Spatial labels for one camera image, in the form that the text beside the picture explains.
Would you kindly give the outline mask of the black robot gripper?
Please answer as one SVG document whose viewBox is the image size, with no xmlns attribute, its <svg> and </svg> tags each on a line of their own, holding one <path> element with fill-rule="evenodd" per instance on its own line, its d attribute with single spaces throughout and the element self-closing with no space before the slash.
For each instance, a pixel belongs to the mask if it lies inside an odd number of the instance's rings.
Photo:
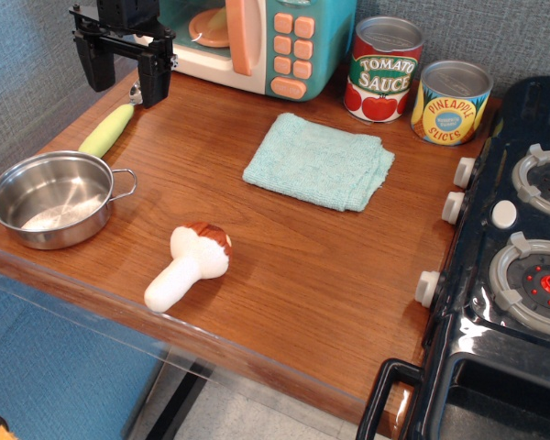
<svg viewBox="0 0 550 440">
<path fill-rule="evenodd" d="M 77 53 L 95 92 L 115 84 L 117 54 L 137 58 L 145 108 L 168 96 L 175 33 L 160 23 L 158 1 L 98 1 L 95 6 L 74 4 L 69 12 Z"/>
</svg>

